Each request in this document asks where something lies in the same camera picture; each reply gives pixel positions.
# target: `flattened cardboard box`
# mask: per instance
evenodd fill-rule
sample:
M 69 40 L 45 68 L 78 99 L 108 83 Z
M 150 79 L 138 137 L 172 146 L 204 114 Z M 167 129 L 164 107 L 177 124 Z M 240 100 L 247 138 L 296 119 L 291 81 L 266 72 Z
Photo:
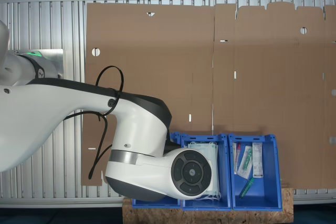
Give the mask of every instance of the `flattened cardboard box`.
M 215 134 L 273 133 L 283 180 L 298 189 L 335 188 L 336 145 L 329 143 L 336 136 L 335 6 L 325 7 L 325 20 L 318 7 L 295 10 L 289 3 L 272 3 L 267 10 L 241 7 L 237 19 L 235 11 L 230 4 L 90 4 L 86 83 L 94 84 L 108 65 L 120 67 L 124 91 L 168 105 L 171 131 L 208 134 L 213 102 Z M 90 53 L 93 48 L 100 49 L 98 57 Z M 119 84 L 117 71 L 100 82 L 115 89 Z M 114 116 L 107 118 L 102 150 L 112 143 L 116 126 Z M 101 185 L 108 154 L 92 180 L 87 174 L 96 155 L 88 147 L 98 147 L 102 130 L 96 116 L 85 115 L 82 185 Z
M 335 188 L 336 7 L 215 9 L 215 133 L 275 134 L 282 180 Z
M 85 82 L 95 84 L 103 68 L 118 66 L 125 92 L 153 96 L 167 104 L 173 116 L 171 132 L 211 134 L 213 41 L 211 7 L 88 4 Z M 92 55 L 93 48 L 99 48 L 99 56 Z M 109 69 L 99 85 L 118 89 L 119 72 Z M 116 128 L 114 115 L 107 119 L 102 150 L 112 143 Z M 96 116 L 84 115 L 82 185 L 102 185 L 109 152 L 89 180 L 97 150 L 88 148 L 98 148 L 103 125 Z

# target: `blue plastic bin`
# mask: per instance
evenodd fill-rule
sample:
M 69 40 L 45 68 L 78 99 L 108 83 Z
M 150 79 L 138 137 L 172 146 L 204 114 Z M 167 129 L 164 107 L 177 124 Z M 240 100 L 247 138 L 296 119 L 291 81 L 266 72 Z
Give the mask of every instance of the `blue plastic bin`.
M 219 188 L 222 195 L 220 200 L 182 200 L 182 209 L 185 211 L 231 211 L 230 176 L 227 137 L 224 134 L 199 136 L 181 135 L 181 147 L 188 147 L 191 142 L 216 142 L 218 144 L 218 179 Z
M 233 210 L 242 211 L 282 211 L 282 196 L 280 169 L 278 160 L 278 147 L 274 135 L 266 136 L 235 136 L 230 134 L 228 137 L 230 148 L 230 174 L 232 190 Z M 252 143 L 262 143 L 262 168 L 263 178 L 255 178 L 247 194 L 241 199 L 239 197 L 248 180 L 234 174 L 234 160 L 232 143 L 240 142 L 240 155 L 238 167 L 242 161 L 245 146 L 252 146 Z
M 181 144 L 181 135 L 179 132 L 172 132 L 169 134 L 170 138 L 174 141 L 175 144 Z
M 176 144 L 181 144 L 181 136 L 179 132 L 170 133 L 170 138 Z M 181 208 L 181 201 L 179 199 L 174 199 L 172 197 L 166 196 L 158 201 L 143 201 L 132 199 L 133 208 Z

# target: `cable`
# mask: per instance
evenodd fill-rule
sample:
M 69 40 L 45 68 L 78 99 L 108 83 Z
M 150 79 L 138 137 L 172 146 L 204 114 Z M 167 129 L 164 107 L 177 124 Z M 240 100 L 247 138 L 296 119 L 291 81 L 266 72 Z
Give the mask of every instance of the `cable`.
M 66 118 L 64 118 L 64 120 L 66 120 L 66 119 L 73 118 L 73 117 L 78 116 L 78 115 L 83 115 L 83 114 L 94 114 L 94 115 L 97 115 L 97 116 L 98 116 L 99 121 L 100 121 L 100 118 L 103 118 L 103 120 L 104 120 L 104 123 L 105 123 L 105 126 L 104 126 L 104 132 L 103 132 L 103 134 L 102 134 L 102 136 L 101 136 L 100 143 L 99 143 L 98 150 L 97 150 L 97 154 L 96 154 L 96 158 L 94 159 L 93 166 L 92 166 L 92 168 L 91 168 L 91 170 L 90 170 L 90 173 L 89 173 L 89 179 L 92 178 L 92 176 L 93 176 L 93 172 L 95 171 L 95 167 L 96 167 L 98 161 L 100 160 L 100 158 L 104 155 L 104 153 L 105 153 L 109 148 L 112 147 L 112 145 L 108 146 L 108 147 L 107 147 L 107 148 L 100 154 L 100 150 L 101 150 L 101 147 L 102 147 L 102 145 L 103 145 L 103 141 L 104 141 L 104 138 L 105 138 L 105 135 L 106 135 L 107 127 L 108 127 L 108 122 L 107 122 L 107 119 L 106 119 L 106 115 L 110 114 L 110 113 L 114 110 L 114 108 L 117 106 L 117 103 L 118 103 L 118 101 L 119 101 L 119 98 L 120 98 L 120 95 L 121 95 L 121 93 L 122 93 L 122 89 L 123 89 L 123 86 L 124 86 L 124 75 L 123 75 L 122 71 L 121 71 L 118 67 L 116 67 L 116 66 L 108 66 L 108 67 L 104 68 L 104 69 L 100 72 L 100 74 L 98 75 L 98 78 L 97 78 L 97 81 L 96 81 L 96 86 L 98 86 L 98 83 L 99 83 L 99 80 L 100 80 L 100 77 L 102 76 L 102 74 L 103 74 L 107 69 L 109 69 L 109 68 L 117 68 L 117 69 L 119 70 L 119 72 L 120 72 L 120 77 L 121 77 L 120 88 L 119 88 L 119 91 L 118 91 L 118 93 L 117 93 L 117 97 L 116 97 L 116 99 L 115 99 L 115 103 L 114 103 L 114 105 L 112 106 L 112 108 L 111 108 L 108 112 L 106 112 L 105 114 L 101 114 L 101 113 L 96 112 L 96 111 L 82 111 L 82 112 L 74 113 L 74 114 L 69 115 L 69 116 L 67 116 Z

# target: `metal table surface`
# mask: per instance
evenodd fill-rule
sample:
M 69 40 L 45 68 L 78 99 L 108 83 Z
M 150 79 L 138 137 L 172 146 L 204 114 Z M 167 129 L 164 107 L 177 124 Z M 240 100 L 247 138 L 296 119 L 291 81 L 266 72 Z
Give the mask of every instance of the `metal table surface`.
M 0 0 L 0 20 L 10 29 L 10 50 L 63 49 L 64 78 L 84 82 L 88 3 L 214 6 L 219 3 L 267 7 L 336 5 L 336 0 Z M 123 197 L 103 182 L 81 186 L 81 122 L 61 123 L 23 164 L 0 174 L 0 208 L 120 207 Z M 336 189 L 296 189 L 295 204 L 336 202 Z

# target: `face mask package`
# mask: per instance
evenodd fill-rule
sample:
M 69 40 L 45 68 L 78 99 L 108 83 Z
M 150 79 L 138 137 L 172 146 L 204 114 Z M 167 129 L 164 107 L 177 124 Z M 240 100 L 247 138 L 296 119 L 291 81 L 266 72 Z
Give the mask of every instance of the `face mask package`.
M 252 147 L 246 145 L 243 158 L 238 169 L 238 175 L 245 179 L 248 179 L 251 169 L 252 169 L 253 157 L 252 157 Z
M 218 169 L 217 169 L 217 153 L 218 153 L 218 145 L 216 143 L 195 143 L 191 142 L 188 144 L 188 148 L 197 150 L 201 152 L 211 163 L 212 167 L 212 187 L 209 186 L 208 190 L 204 193 L 204 195 L 195 200 L 220 200 L 221 193 L 219 192 L 219 180 L 218 180 Z

